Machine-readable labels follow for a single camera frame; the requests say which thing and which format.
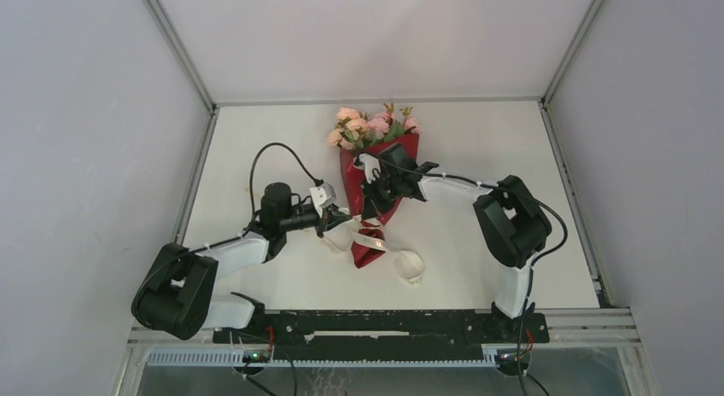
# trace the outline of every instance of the flower bouquet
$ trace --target flower bouquet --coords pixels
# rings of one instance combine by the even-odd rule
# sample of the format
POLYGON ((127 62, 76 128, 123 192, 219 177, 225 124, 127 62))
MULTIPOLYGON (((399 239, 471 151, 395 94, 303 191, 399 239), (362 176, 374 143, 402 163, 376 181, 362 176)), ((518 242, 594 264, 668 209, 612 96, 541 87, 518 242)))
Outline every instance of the flower bouquet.
MULTIPOLYGON (((399 143, 413 158, 417 158, 417 145, 420 140, 419 124, 411 116, 412 107, 400 109, 402 121, 394 116, 394 104, 384 103, 385 111, 368 119, 366 113, 351 108, 340 108, 336 115, 335 128, 328 136, 331 147, 340 149, 340 170, 342 182, 349 201, 349 211, 353 216, 362 213, 365 204, 361 184, 365 181, 365 173, 354 167, 354 159, 359 153, 376 155, 387 147, 399 143)), ((381 225, 385 225, 400 204, 398 199, 387 213, 377 216, 377 224, 373 221, 362 221, 359 233, 384 240, 381 225)), ((352 256, 357 268, 361 268, 379 258, 384 251, 353 243, 352 256)))

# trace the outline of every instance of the red wire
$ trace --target red wire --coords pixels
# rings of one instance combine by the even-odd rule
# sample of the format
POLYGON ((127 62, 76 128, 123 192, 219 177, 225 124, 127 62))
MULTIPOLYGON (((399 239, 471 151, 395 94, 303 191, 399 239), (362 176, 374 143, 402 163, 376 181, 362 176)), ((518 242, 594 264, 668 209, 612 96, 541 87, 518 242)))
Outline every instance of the red wire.
POLYGON ((272 344, 274 343, 274 327, 269 325, 264 329, 265 331, 269 332, 269 347, 267 348, 268 352, 272 351, 272 344))
POLYGON ((530 334, 530 330, 525 329, 525 332, 528 334, 528 349, 526 349, 526 353, 533 350, 533 344, 535 344, 535 340, 533 339, 533 336, 530 334))

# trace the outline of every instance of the white ribbon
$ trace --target white ribbon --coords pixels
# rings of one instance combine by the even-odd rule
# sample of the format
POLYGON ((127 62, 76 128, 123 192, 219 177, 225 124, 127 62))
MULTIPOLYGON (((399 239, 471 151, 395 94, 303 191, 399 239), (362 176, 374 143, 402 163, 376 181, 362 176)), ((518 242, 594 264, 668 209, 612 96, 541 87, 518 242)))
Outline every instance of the white ribbon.
MULTIPOLYGON (((341 208, 340 211, 349 214, 347 208, 341 208)), ((351 220, 344 223, 347 226, 350 234, 352 235, 352 241, 358 243, 363 247, 384 251, 386 253, 396 253, 397 258, 393 262, 393 267, 397 275, 410 285, 418 285, 423 280, 423 274, 425 272, 425 263, 417 253, 409 249, 394 249, 391 248, 386 241, 382 238, 375 238, 374 236, 366 236, 360 234, 360 230, 381 230, 383 228, 382 223, 376 218, 367 219, 362 221, 361 215, 355 215, 351 220)), ((324 238, 331 248, 335 248, 339 252, 345 253, 352 249, 352 245, 349 247, 341 248, 338 247, 333 241, 328 238, 324 238)))

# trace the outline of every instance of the wire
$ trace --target wire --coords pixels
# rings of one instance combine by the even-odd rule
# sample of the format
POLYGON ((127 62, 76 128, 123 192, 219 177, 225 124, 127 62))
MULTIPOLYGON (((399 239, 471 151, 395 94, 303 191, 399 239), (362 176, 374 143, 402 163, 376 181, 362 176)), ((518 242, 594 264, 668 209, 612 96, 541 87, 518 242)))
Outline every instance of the wire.
POLYGON ((262 385, 261 383, 257 382, 256 379, 254 379, 253 377, 248 376, 248 375, 245 374, 245 375, 244 375, 244 379, 246 379, 246 380, 247 380, 249 383, 251 383, 252 385, 258 387, 259 390, 261 390, 262 392, 268 394, 269 396, 277 396, 274 392, 272 392, 271 390, 267 389, 267 388, 266 388, 264 385, 262 385))
POLYGON ((133 301, 131 302, 131 315, 133 315, 133 317, 138 321, 138 323, 140 323, 144 328, 146 328, 146 329, 151 329, 151 330, 156 330, 156 328, 154 328, 154 325, 153 325, 153 324, 151 324, 150 322, 146 321, 145 319, 141 318, 141 317, 138 315, 138 302, 139 302, 139 299, 140 299, 141 291, 142 291, 143 288, 146 286, 146 284, 149 283, 149 281, 150 281, 153 277, 155 277, 159 272, 164 271, 164 270, 167 269, 169 266, 171 266, 171 265, 173 265, 173 264, 176 264, 176 263, 179 262, 179 261, 180 261, 180 259, 178 259, 178 260, 175 261, 175 262, 169 262, 169 263, 166 263, 166 264, 164 264, 164 265, 159 266, 158 268, 155 269, 155 271, 151 272, 150 275, 148 275, 148 276, 146 277, 146 279, 144 279, 143 282, 141 282, 141 286, 138 287, 138 291, 136 291, 136 295, 133 297, 133 301))
POLYGON ((551 396, 551 394, 548 393, 548 390, 546 389, 546 387, 543 386, 543 383, 540 383, 540 381, 538 381, 538 379, 536 379, 535 377, 533 377, 533 375, 531 375, 531 374, 529 374, 529 373, 528 373, 526 376, 529 377, 530 380, 533 381, 533 383, 535 383, 536 385, 538 385, 538 387, 540 387, 540 390, 542 390, 543 393, 546 394, 546 396, 551 396))
POLYGON ((289 361, 289 366, 292 367, 292 378, 294 379, 294 384, 295 384, 295 390, 294 390, 294 395, 293 395, 293 396, 296 396, 296 391, 297 391, 297 387, 298 387, 297 377, 296 377, 296 367, 294 366, 294 361, 292 361, 292 358, 289 356, 289 354, 288 354, 286 351, 284 351, 281 346, 279 346, 279 345, 277 345, 277 344, 274 344, 274 343, 271 343, 270 341, 268 341, 268 340, 266 340, 266 339, 264 339, 264 338, 260 338, 259 336, 247 334, 247 333, 245 333, 245 332, 236 332, 236 333, 239 334, 239 335, 245 335, 245 336, 248 336, 248 337, 250 337, 250 338, 254 338, 254 339, 258 340, 258 341, 262 341, 262 342, 268 343, 269 345, 273 345, 276 349, 279 349, 279 351, 280 351, 281 353, 283 353, 284 356, 287 357, 287 360, 289 361))
POLYGON ((249 199, 251 200, 251 220, 249 221, 249 225, 247 226, 247 229, 244 231, 242 236, 245 236, 249 233, 249 228, 251 227, 251 224, 254 222, 254 216, 256 215, 256 204, 254 202, 254 171, 256 170, 256 162, 259 161, 259 158, 261 157, 261 154, 264 153, 264 151, 270 147, 278 146, 284 149, 287 149, 296 159, 296 162, 299 163, 299 166, 302 170, 304 170, 304 173, 314 182, 314 185, 320 186, 322 183, 324 183, 323 180, 320 180, 318 178, 315 178, 309 170, 307 170, 307 167, 304 166, 304 163, 301 162, 301 159, 299 158, 299 155, 296 154, 296 152, 288 145, 284 143, 269 143, 266 146, 262 147, 254 157, 254 162, 251 164, 251 172, 249 172, 249 199))
POLYGON ((442 174, 442 173, 436 173, 436 172, 432 172, 432 173, 429 173, 429 172, 414 172, 414 171, 412 171, 412 170, 405 169, 404 167, 397 166, 397 165, 392 164, 392 163, 390 163, 390 162, 388 162, 388 161, 385 161, 385 160, 380 160, 380 159, 377 159, 377 160, 380 161, 380 162, 382 162, 382 163, 383 163, 384 165, 386 165, 386 166, 392 166, 392 167, 394 167, 394 168, 396 168, 396 169, 398 169, 398 170, 400 170, 400 171, 409 172, 410 174, 415 174, 415 175, 418 175, 418 176, 421 176, 421 177, 451 178, 451 179, 453 179, 453 180, 460 180, 460 181, 463 181, 463 182, 466 182, 466 183, 473 184, 473 185, 475 185, 475 186, 477 186, 477 187, 482 187, 482 188, 484 188, 484 189, 496 189, 496 190, 504 191, 504 192, 506 192, 506 193, 511 193, 511 194, 513 194, 513 195, 517 195, 517 196, 520 197, 520 198, 524 198, 524 199, 526 199, 526 200, 529 200, 529 201, 534 202, 534 203, 537 204, 539 207, 541 207, 541 208, 543 208, 544 210, 548 211, 548 212, 561 224, 561 229, 562 229, 562 231, 563 231, 563 237, 561 238, 561 241, 560 241, 558 244, 556 244, 554 247, 552 247, 552 248, 550 248, 550 249, 548 249, 548 250, 540 253, 538 256, 536 256, 535 258, 533 258, 532 261, 530 261, 529 275, 528 275, 528 289, 527 289, 527 292, 526 292, 526 294, 525 294, 525 299, 523 300, 523 308, 522 308, 522 310, 521 310, 521 316, 520 316, 520 329, 518 330, 518 340, 517 340, 517 343, 516 343, 516 361, 517 361, 517 368, 518 368, 518 380, 520 381, 521 390, 523 391, 523 394, 524 394, 525 396, 528 396, 528 389, 525 387, 525 382, 523 381, 523 367, 521 366, 521 356, 522 356, 522 354, 521 354, 521 344, 522 344, 522 342, 523 342, 523 328, 524 328, 524 326, 525 326, 525 311, 528 309, 528 301, 529 301, 529 299, 530 299, 530 293, 531 293, 531 291, 533 290, 533 267, 534 267, 535 264, 537 264, 538 261, 540 261, 541 259, 545 258, 546 256, 548 256, 548 255, 550 255, 550 254, 552 254, 552 253, 555 253, 557 250, 559 250, 559 249, 568 241, 569 232, 568 232, 568 227, 566 226, 565 221, 563 221, 563 218, 562 218, 558 213, 556 213, 555 210, 553 210, 552 208, 550 208, 550 207, 549 207, 546 203, 544 203, 543 201, 540 201, 540 200, 534 198, 534 197, 531 196, 531 195, 518 194, 516 191, 514 191, 514 190, 512 190, 512 189, 508 189, 507 187, 504 187, 504 186, 485 184, 485 183, 482 183, 482 182, 479 182, 479 181, 473 181, 473 180, 471 180, 471 179, 469 179, 469 178, 462 177, 462 176, 457 176, 457 175, 454 175, 454 174, 442 174))

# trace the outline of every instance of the pink flower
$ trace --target pink flower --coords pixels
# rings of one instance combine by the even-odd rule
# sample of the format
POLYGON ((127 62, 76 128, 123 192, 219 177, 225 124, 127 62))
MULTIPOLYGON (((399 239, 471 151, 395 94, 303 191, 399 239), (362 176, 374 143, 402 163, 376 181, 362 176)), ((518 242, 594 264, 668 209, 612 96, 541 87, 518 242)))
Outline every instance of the pink flower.
POLYGON ((408 117, 405 119, 405 122, 402 123, 402 128, 405 129, 405 131, 411 131, 413 133, 419 133, 420 127, 417 123, 417 119, 414 117, 408 117))
POLYGON ((376 117, 367 122, 370 130, 375 132, 377 138, 383 138, 385 133, 389 133, 389 124, 383 117, 376 117))
POLYGON ((344 120, 344 119, 359 119, 359 112, 353 108, 340 108, 337 112, 337 119, 338 120, 344 120))
POLYGON ((390 121, 393 119, 393 115, 390 112, 380 112, 378 114, 375 114, 375 119, 383 119, 385 121, 390 121))
POLYGON ((330 134, 327 136, 327 143, 330 145, 330 147, 335 147, 339 145, 339 142, 342 139, 342 134, 340 133, 339 129, 334 129, 330 134))
POLYGON ((370 127, 367 125, 367 122, 365 119, 357 118, 357 119, 351 119, 347 122, 347 130, 362 130, 362 131, 368 131, 370 127))
POLYGON ((354 142, 356 142, 359 139, 359 133, 357 131, 347 130, 344 132, 344 134, 345 134, 346 138, 351 138, 352 141, 354 141, 354 142))
POLYGON ((342 148, 345 149, 345 150, 354 149, 354 144, 348 142, 348 141, 345 140, 344 138, 343 138, 342 140, 340 140, 340 146, 342 146, 342 148))

